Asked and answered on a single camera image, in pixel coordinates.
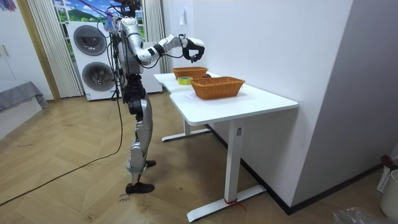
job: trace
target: yellow tape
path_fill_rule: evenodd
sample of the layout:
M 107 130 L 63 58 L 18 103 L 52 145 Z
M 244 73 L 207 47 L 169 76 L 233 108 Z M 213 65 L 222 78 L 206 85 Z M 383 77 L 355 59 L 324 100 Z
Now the yellow tape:
M 178 84 L 180 85 L 191 85 L 192 77 L 179 77 Z

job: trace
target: washing machine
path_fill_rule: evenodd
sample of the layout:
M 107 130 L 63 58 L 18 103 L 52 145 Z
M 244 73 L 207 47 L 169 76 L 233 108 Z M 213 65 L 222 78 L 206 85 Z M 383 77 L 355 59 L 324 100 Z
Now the washing machine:
M 102 23 L 97 29 L 96 22 L 71 21 L 66 22 L 66 27 L 87 100 L 111 98 L 119 85 L 115 85 L 109 65 L 109 59 L 113 60 L 111 52 L 108 59 L 106 51 L 109 33 Z

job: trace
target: striped curtain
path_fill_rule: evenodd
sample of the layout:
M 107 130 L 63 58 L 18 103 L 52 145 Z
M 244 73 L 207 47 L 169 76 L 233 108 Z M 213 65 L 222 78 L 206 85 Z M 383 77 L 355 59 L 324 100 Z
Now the striped curtain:
M 83 88 L 73 67 L 52 0 L 27 0 L 27 2 L 61 98 L 82 96 Z
M 166 38 L 164 29 L 162 0 L 141 0 L 145 37 L 148 42 L 159 42 Z M 160 71 L 169 73 L 167 57 L 160 59 Z

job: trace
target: white table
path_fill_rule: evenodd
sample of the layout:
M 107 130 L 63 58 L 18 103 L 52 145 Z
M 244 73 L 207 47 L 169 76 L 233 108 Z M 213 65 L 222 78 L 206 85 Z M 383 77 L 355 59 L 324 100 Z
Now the white table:
M 208 72 L 212 77 L 219 75 Z M 298 107 L 298 103 L 258 88 L 243 85 L 238 95 L 230 98 L 203 100 L 196 96 L 191 85 L 179 85 L 173 73 L 158 74 L 155 78 L 171 93 L 170 99 L 184 118 L 184 133 L 166 137 L 175 139 L 198 134 L 189 131 L 189 125 L 198 126 L 219 121 L 229 121 L 228 155 L 224 199 L 238 202 L 266 190 L 261 185 L 237 193 L 241 160 L 244 118 Z M 209 131 L 202 129 L 199 133 Z M 224 199 L 188 212 L 189 222 L 228 207 Z

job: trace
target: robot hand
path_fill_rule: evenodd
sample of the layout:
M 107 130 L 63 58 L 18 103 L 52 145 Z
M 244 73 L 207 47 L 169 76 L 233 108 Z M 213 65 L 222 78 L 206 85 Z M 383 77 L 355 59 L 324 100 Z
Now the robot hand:
M 184 56 L 185 59 L 191 60 L 191 62 L 196 62 L 197 60 L 200 60 L 203 54 L 205 53 L 205 45 L 201 40 L 195 39 L 195 38 L 185 38 L 185 35 L 180 34 L 178 36 L 180 39 L 183 37 L 183 39 L 187 39 L 187 44 L 186 46 L 182 47 L 182 55 Z M 198 53 L 190 56 L 189 55 L 189 50 L 197 50 Z

